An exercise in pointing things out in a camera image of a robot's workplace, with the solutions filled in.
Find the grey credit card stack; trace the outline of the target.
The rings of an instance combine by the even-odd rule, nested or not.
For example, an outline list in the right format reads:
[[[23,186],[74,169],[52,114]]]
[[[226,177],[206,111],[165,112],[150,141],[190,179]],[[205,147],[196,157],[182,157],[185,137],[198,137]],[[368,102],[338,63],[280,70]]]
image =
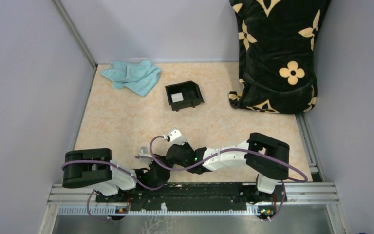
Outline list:
[[[171,98],[172,103],[177,103],[177,102],[181,102],[184,100],[183,93],[181,92],[171,94],[170,98]]]

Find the black plastic card box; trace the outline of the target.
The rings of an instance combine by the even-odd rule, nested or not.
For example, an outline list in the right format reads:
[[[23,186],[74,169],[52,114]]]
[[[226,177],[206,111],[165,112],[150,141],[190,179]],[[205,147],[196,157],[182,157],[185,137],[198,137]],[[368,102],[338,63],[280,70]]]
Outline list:
[[[196,106],[205,102],[199,85],[193,81],[186,81],[182,83],[168,85],[165,87],[165,89],[168,98],[168,103],[172,111],[178,112],[179,110],[185,108],[195,108]],[[181,102],[172,103],[170,95],[179,92],[183,93],[184,100]]]

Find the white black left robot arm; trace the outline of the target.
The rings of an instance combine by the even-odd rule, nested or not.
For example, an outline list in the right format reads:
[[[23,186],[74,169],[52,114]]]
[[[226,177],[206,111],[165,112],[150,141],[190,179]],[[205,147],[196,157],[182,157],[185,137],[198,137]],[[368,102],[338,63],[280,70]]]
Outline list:
[[[126,169],[112,159],[109,148],[69,151],[65,154],[62,187],[68,189],[92,188],[122,201],[127,191],[133,189],[158,190],[170,179],[170,170],[157,164],[146,147],[139,151],[139,158],[146,159],[148,167]]]

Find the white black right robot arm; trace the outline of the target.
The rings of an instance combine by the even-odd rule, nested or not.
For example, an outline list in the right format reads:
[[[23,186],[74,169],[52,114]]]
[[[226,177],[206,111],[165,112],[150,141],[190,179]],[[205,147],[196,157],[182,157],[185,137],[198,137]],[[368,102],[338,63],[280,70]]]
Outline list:
[[[289,145],[260,133],[251,133],[248,140],[232,146],[196,150],[177,129],[168,133],[165,140],[171,143],[166,159],[193,174],[226,167],[251,167],[259,173],[255,196],[261,201],[272,197],[276,184],[289,178],[289,169],[285,166],[289,162]]]

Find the light blue cloth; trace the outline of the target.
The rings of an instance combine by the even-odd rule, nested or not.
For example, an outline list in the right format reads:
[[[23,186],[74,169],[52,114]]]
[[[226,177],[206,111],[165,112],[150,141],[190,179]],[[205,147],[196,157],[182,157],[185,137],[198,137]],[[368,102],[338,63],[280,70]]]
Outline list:
[[[161,69],[149,60],[139,64],[113,61],[101,75],[112,82],[114,89],[128,88],[144,97],[157,84]]]

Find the black floral cushion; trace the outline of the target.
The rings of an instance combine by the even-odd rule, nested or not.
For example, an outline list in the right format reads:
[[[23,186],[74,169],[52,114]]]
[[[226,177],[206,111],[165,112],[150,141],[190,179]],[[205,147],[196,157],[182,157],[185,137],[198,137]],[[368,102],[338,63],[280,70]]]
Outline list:
[[[238,40],[238,79],[232,108],[300,114],[318,96],[314,46],[328,0],[232,0]]]

